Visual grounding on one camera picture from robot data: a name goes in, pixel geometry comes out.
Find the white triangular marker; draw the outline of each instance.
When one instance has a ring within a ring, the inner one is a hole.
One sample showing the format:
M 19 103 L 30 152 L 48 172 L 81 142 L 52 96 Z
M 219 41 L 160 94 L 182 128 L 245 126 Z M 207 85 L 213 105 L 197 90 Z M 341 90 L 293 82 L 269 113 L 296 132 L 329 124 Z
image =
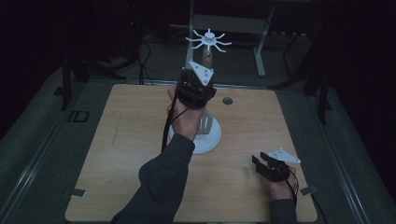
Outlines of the white triangular marker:
M 192 70 L 194 71 L 195 75 L 198 76 L 202 85 L 207 86 L 207 84 L 209 84 L 210 78 L 212 78 L 213 76 L 214 73 L 213 69 L 203 67 L 200 64 L 193 62 L 192 60 L 189 61 L 189 64 Z
M 280 150 L 277 150 L 275 152 L 269 152 L 268 156 L 276 159 L 278 161 L 289 161 L 289 162 L 294 162 L 294 163 L 301 163 L 301 161 L 293 156 L 291 156 L 287 151 L 283 150 L 281 148 Z

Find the gray mat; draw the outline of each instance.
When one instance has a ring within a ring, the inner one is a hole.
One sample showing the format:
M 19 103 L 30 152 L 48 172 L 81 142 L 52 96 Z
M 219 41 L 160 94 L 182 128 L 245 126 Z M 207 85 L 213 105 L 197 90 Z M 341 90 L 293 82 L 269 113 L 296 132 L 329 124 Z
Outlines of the gray mat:
M 298 66 L 304 51 L 309 47 L 305 40 L 300 39 L 300 41 L 302 42 L 288 53 L 291 69 Z M 235 46 L 227 49 L 226 54 L 215 55 L 217 83 L 262 88 L 289 78 L 281 58 L 282 49 L 287 46 L 289 39 L 271 36 L 267 43 L 263 53 L 267 77 L 257 77 L 251 47 Z M 177 80 L 179 70 L 185 62 L 186 46 L 180 42 L 149 45 L 151 54 L 147 67 L 159 71 L 162 74 L 160 80 Z M 141 57 L 144 57 L 145 53 L 147 52 L 142 49 Z M 198 60 L 199 54 L 197 51 L 195 55 Z M 135 66 L 121 74 L 129 78 L 127 83 L 136 83 L 138 70 L 138 66 Z M 156 76 L 156 73 L 150 70 L 148 73 L 152 77 Z M 24 116 L 1 142 L 1 202 L 11 191 L 26 163 L 40 147 L 51 123 L 61 113 L 58 111 L 61 100 L 51 95 L 54 88 L 59 85 L 59 80 L 60 74 L 54 74 L 49 78 L 46 82 L 48 86 L 46 84 L 41 93 L 37 94 Z M 89 121 L 63 124 L 50 145 L 49 155 L 11 223 L 66 222 L 64 212 L 69 198 L 63 195 L 64 191 L 73 188 L 77 182 L 107 96 L 115 83 L 120 81 L 106 77 L 91 78 L 73 107 L 75 110 L 90 111 Z M 317 199 L 330 223 L 357 223 L 334 171 L 329 143 L 324 139 L 322 127 L 315 115 L 317 98 L 307 100 L 301 92 L 303 85 L 304 81 L 301 81 L 284 91 L 277 91 L 276 94 L 298 156 L 303 161 L 306 180 L 308 184 L 319 189 L 316 193 Z M 359 136 L 333 90 L 330 91 L 329 102 L 333 110 L 327 111 L 329 124 L 326 130 L 342 158 L 350 179 L 355 184 L 370 222 L 395 223 L 394 203 L 383 187 Z M 322 218 L 319 216 L 315 223 L 323 223 Z

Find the white object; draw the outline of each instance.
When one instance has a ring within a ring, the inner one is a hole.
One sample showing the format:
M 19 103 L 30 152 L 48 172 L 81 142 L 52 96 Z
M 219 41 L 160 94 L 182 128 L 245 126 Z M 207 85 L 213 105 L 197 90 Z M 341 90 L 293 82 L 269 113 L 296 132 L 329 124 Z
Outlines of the white object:
M 174 135 L 174 131 L 172 126 L 169 128 L 169 134 L 171 138 Z M 197 134 L 194 139 L 195 150 L 192 152 L 193 154 L 202 154 L 208 152 L 215 148 L 221 138 L 221 128 L 219 122 L 213 118 L 212 127 L 210 129 L 210 133 L 208 134 Z
M 220 49 L 217 44 L 221 44 L 221 45 L 231 45 L 232 44 L 231 42 L 230 43 L 219 42 L 218 39 L 224 37 L 224 34 L 222 34 L 221 36 L 215 37 L 215 34 L 210 32 L 210 29 L 207 29 L 207 32 L 205 33 L 205 35 L 199 35 L 195 30 L 193 30 L 193 31 L 196 35 L 201 37 L 201 39 L 190 39 L 188 37 L 186 37 L 186 39 L 191 42 L 201 41 L 201 44 L 199 44 L 196 47 L 193 47 L 192 49 L 198 49 L 202 45 L 206 45 L 207 50 L 210 50 L 212 46 L 215 46 L 215 48 L 218 49 L 220 52 L 225 52 L 225 50 Z
M 203 67 L 202 65 L 193 62 L 192 60 L 189 61 L 189 64 L 194 71 L 195 75 L 198 76 L 199 80 L 201 81 L 202 85 L 207 86 L 210 81 L 210 78 L 213 76 L 213 69 L 209 69 Z
M 294 163 L 301 163 L 301 161 L 289 154 L 289 152 L 283 150 L 281 148 L 280 150 L 274 151 L 274 152 L 269 152 L 268 156 L 276 159 L 278 161 L 289 161 L 289 162 L 294 162 Z

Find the black sensor device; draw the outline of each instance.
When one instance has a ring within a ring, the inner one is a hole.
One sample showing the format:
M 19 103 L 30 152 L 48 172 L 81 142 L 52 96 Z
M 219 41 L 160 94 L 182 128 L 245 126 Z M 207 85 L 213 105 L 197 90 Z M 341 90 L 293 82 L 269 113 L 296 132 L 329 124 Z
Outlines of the black sensor device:
M 190 108 L 204 107 L 215 94 L 216 89 L 213 88 L 212 81 L 204 86 L 192 70 L 183 69 L 181 71 L 177 98 L 183 105 Z
M 260 156 L 267 162 L 267 165 L 262 164 L 255 156 L 251 156 L 257 173 L 272 182 L 280 182 L 289 178 L 290 168 L 285 162 L 273 159 L 263 152 Z

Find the white base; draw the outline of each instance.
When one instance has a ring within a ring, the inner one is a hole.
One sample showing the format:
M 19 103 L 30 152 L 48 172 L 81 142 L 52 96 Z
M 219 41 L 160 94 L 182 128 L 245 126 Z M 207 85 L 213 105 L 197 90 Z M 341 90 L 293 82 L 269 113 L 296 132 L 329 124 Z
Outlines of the white base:
M 169 128 L 169 134 L 171 138 L 174 135 L 172 126 Z M 213 118 L 212 128 L 210 129 L 209 134 L 197 134 L 194 139 L 195 150 L 193 154 L 201 154 L 208 152 L 215 148 L 221 138 L 221 128 L 219 122 Z

